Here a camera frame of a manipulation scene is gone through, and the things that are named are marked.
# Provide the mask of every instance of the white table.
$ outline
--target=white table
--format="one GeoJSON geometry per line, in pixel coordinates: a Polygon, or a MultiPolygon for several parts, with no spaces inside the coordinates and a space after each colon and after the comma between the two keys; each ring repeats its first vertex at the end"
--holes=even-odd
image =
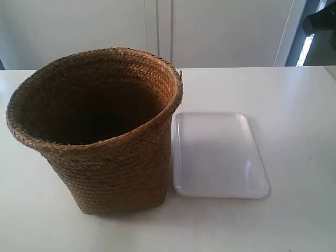
{"type": "Polygon", "coordinates": [[[336,81],[323,67],[183,70],[178,111],[248,115],[272,192],[226,200],[171,189],[161,207],[110,217],[82,214],[10,135],[5,107],[32,73],[0,71],[1,251],[336,251],[336,81]]]}

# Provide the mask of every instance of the woven texture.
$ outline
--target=woven texture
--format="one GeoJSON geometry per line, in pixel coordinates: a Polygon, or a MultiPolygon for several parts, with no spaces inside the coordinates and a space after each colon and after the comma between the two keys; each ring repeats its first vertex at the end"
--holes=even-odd
{"type": "Polygon", "coordinates": [[[127,48],[58,59],[12,95],[7,125],[44,156],[87,214],[163,203],[172,114],[182,101],[175,68],[127,48]]]}

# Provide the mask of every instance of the cabinet door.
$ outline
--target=cabinet door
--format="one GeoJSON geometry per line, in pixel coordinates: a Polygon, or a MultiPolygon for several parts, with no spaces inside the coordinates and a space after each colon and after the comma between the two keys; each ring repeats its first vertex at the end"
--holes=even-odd
{"type": "Polygon", "coordinates": [[[65,55],[114,46],[156,54],[156,1],[0,1],[0,38],[6,69],[38,69],[65,55]]]}
{"type": "MultiPolygon", "coordinates": [[[[166,47],[158,3],[160,47],[166,47]]],[[[171,61],[179,68],[273,66],[278,51],[289,51],[304,3],[171,0],[171,61]],[[288,21],[292,34],[285,32],[288,21]],[[286,48],[280,48],[282,38],[286,48]]]]}

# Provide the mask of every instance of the white tray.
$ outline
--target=white tray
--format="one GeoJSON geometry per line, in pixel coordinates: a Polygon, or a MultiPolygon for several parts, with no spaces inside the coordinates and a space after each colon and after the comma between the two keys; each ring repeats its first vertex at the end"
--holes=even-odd
{"type": "Polygon", "coordinates": [[[270,184],[248,119],[180,113],[173,139],[174,187],[190,197],[263,198],[270,184]]]}

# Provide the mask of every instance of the dark object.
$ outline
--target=dark object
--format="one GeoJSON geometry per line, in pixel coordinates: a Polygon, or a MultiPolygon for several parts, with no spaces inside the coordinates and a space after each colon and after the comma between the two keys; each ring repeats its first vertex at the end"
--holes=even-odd
{"type": "Polygon", "coordinates": [[[182,81],[150,53],[110,48],[56,60],[6,111],[13,136],[44,156],[86,214],[163,203],[182,81]]]}
{"type": "Polygon", "coordinates": [[[307,16],[303,20],[302,27],[307,36],[320,30],[336,30],[336,2],[307,16]]]}

